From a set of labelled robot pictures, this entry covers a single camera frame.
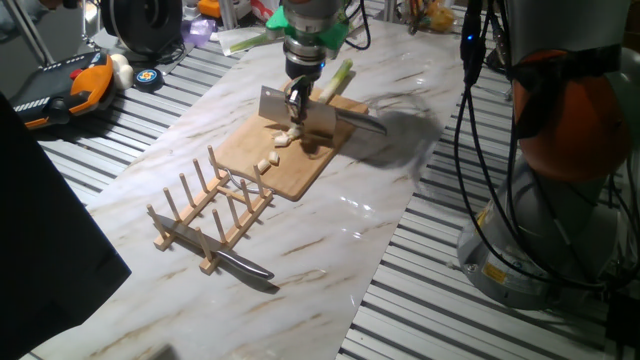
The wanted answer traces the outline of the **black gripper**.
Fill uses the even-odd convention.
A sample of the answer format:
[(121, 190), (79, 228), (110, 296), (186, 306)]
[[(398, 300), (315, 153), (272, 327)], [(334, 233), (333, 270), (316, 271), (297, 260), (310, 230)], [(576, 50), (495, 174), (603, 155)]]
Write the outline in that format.
[(285, 87), (285, 104), (291, 121), (301, 124), (307, 118), (312, 82), (321, 77), (326, 62), (326, 52), (302, 56), (285, 51), (285, 72), (291, 80)]

